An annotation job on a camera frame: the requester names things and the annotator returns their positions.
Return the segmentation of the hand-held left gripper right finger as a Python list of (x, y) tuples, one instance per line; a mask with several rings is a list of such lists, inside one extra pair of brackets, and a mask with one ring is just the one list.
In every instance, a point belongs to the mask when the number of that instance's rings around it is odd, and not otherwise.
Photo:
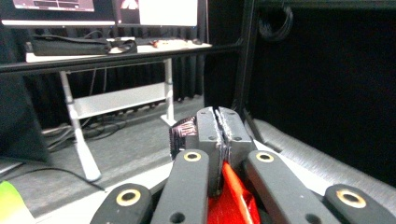
[(255, 149), (252, 138), (239, 115), (233, 110), (220, 107), (217, 112), (219, 125), (225, 141), (223, 158), (237, 174), (245, 172), (245, 160)]

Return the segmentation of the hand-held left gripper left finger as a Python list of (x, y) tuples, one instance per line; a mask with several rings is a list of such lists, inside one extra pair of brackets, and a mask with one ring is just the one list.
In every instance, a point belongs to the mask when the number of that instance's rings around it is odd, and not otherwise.
[(200, 149), (208, 155), (208, 196), (216, 197), (221, 193), (222, 184), (222, 161), (220, 159), (222, 137), (214, 109), (211, 106), (196, 113), (195, 130), (196, 135), (186, 137), (186, 148)]

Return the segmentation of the red and black snack packet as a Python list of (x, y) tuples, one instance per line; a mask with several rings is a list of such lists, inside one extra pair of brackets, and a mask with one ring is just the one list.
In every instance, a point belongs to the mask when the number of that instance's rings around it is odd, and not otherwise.
[[(196, 134), (195, 116), (184, 118), (169, 129), (173, 160), (185, 147), (186, 137)], [(261, 224), (254, 196), (227, 161), (222, 163), (221, 174), (224, 178), (222, 193), (208, 201), (207, 224)]]

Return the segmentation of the black metal stand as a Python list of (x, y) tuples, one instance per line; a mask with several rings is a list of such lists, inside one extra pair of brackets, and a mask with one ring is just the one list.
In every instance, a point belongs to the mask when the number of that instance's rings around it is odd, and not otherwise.
[(239, 51), (233, 95), (233, 109), (241, 117), (244, 116), (244, 111), (246, 110), (248, 102), (248, 92), (257, 37), (257, 21), (256, 0), (245, 0), (241, 35), (237, 41)]

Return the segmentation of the white desk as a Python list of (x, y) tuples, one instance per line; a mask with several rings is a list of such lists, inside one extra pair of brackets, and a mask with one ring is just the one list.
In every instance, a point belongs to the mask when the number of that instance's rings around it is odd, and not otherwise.
[(165, 81), (143, 87), (131, 88), (121, 91), (101, 93), (94, 96), (75, 98), (70, 90), (68, 76), (78, 71), (77, 68), (62, 69), (60, 78), (64, 89), (69, 118), (76, 137), (76, 151), (85, 177), (96, 181), (101, 177), (101, 172), (84, 139), (80, 121), (106, 113), (120, 111), (138, 105), (145, 105), (159, 101), (166, 102), (166, 113), (161, 119), (168, 125), (175, 123), (173, 105), (173, 73), (172, 54), (177, 56), (191, 53), (196, 49), (210, 49), (206, 43), (195, 44), (190, 40), (164, 40), (157, 44), (141, 45), (137, 48), (135, 56), (137, 64), (162, 63), (164, 65)]

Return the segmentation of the small computer monitor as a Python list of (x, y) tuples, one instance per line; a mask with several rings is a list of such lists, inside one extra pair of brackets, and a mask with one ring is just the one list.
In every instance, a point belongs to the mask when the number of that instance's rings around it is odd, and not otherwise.
[(113, 0), (120, 26), (195, 26), (198, 0)]

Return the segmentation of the white table sheet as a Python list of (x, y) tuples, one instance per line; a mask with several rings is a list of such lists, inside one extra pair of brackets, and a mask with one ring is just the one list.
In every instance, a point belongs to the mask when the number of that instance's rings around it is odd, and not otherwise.
[[(299, 180), (302, 181), (308, 189), (314, 191), (316, 194), (323, 196), (325, 194), (326, 188), (332, 184), (331, 182), (326, 181), (318, 175), (308, 171), (296, 162), (287, 159), (280, 153), (275, 152), (273, 149), (265, 146), (259, 141), (255, 140), (254, 143), (258, 150), (275, 153), (283, 162), (287, 164), (287, 166), (299, 178)], [(118, 184), (110, 186), (107, 188), (107, 190), (113, 190), (115, 187), (125, 183), (134, 183), (145, 186), (148, 189), (152, 189), (156, 184), (159, 184), (170, 175), (172, 167), (173, 163), (170, 162), (158, 168), (150, 169), (144, 173), (135, 175), (121, 181)], [(94, 213), (107, 195), (108, 192), (95, 192), (94, 194), (69, 203), (59, 209), (38, 217), (35, 220), (35, 224), (89, 224)]]

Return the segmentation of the black bag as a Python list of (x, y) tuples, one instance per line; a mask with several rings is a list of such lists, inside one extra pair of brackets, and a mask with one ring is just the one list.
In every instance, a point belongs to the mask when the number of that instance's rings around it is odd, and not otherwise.
[(58, 35), (34, 35), (31, 46), (36, 56), (107, 55), (113, 49), (121, 53), (137, 53), (134, 40), (109, 41), (105, 38), (74, 38)]

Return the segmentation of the wide computer monitor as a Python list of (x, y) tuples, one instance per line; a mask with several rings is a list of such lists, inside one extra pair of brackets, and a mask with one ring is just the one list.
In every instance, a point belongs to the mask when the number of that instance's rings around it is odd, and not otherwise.
[(8, 27), (113, 26), (112, 0), (0, 0), (0, 22)]

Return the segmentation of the white and green snack packet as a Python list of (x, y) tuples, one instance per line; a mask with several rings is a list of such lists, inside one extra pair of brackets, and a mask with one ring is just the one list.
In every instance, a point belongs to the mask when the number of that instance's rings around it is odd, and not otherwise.
[(7, 181), (0, 183), (0, 224), (35, 224), (21, 195)]

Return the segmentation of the black frame crossbar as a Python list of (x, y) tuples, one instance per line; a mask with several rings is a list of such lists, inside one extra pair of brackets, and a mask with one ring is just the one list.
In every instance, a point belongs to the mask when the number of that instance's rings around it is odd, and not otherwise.
[(68, 60), (44, 61), (38, 63), (12, 63), (0, 66), (0, 75), (35, 75), (60, 71), (79, 71), (94, 67), (111, 67), (134, 63), (151, 63), (169, 58), (187, 57), (195, 55), (238, 52), (241, 46), (229, 44), (222, 46), (192, 46), (184, 49), (155, 49), (152, 46), (139, 46), (137, 53), (121, 53), (84, 57)]

